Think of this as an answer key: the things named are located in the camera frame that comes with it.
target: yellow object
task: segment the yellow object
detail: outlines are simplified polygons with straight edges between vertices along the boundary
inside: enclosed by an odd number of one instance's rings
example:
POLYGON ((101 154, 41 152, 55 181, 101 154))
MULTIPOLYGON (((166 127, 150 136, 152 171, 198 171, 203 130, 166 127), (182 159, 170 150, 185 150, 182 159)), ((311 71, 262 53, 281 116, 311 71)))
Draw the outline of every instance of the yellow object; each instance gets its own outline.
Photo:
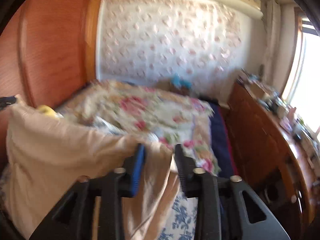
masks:
POLYGON ((56 117, 56 118, 58 117, 57 113, 49 106, 41 105, 41 106, 38 106, 37 110, 47 116, 56 117))

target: blue floral fabric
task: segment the blue floral fabric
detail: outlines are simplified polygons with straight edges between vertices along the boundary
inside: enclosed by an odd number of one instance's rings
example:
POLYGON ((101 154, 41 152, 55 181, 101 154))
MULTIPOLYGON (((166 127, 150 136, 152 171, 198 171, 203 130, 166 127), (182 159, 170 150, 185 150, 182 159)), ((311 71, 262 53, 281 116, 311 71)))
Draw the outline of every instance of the blue floral fabric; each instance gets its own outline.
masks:
POLYGON ((158 240, 193 240, 196 231, 197 206, 198 198, 187 199, 180 189, 158 240))

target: floral quilt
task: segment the floral quilt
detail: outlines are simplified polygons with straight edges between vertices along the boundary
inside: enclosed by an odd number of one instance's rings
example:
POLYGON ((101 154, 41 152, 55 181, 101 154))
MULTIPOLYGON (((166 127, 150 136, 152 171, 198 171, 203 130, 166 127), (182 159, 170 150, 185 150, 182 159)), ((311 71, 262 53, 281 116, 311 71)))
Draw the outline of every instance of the floral quilt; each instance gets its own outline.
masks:
MULTIPOLYGON (((128 133, 152 132, 170 149, 181 143, 184 153, 194 158, 198 167, 215 175, 220 171, 211 149, 209 117, 214 113, 208 103, 117 81, 95 85, 83 98, 66 105, 61 113, 84 124, 99 116, 128 133)), ((158 240, 192 240, 197 203, 197 198, 186 199, 180 191, 158 240)))

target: curtain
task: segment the curtain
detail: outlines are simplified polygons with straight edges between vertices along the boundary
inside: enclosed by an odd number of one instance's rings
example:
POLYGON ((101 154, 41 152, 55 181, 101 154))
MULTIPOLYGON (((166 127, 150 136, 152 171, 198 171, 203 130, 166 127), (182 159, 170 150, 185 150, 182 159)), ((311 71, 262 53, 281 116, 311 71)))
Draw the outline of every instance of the curtain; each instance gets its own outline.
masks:
POLYGON ((272 85, 275 75, 274 61, 279 47, 280 5, 275 0, 267 3, 267 49, 263 57, 263 82, 272 85))

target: metal screw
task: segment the metal screw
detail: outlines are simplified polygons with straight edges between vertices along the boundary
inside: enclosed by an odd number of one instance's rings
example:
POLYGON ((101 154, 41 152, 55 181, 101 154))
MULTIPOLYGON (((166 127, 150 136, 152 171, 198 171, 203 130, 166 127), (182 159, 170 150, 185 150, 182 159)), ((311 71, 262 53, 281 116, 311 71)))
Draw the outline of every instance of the metal screw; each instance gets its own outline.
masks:
POLYGON ((83 183, 83 182, 88 182, 89 180, 90 180, 90 178, 89 178, 88 176, 85 176, 85 175, 79 176, 79 177, 77 178, 77 181, 78 181, 78 182, 81 182, 81 183, 83 183))
POLYGON ((297 196, 296 195, 292 195, 291 197, 291 203, 294 204, 297 202, 297 196))
POLYGON ((125 173, 125 168, 122 168, 122 167, 118 167, 118 168, 115 168, 113 170, 114 173, 117 173, 117 174, 123 174, 125 173))
POLYGON ((193 173, 195 173, 195 174, 204 174, 205 173, 205 169, 204 168, 194 168, 193 169, 193 173))
POLYGON ((236 182, 241 182, 242 178, 240 176, 235 175, 235 176, 231 176, 230 180, 236 183, 236 182))

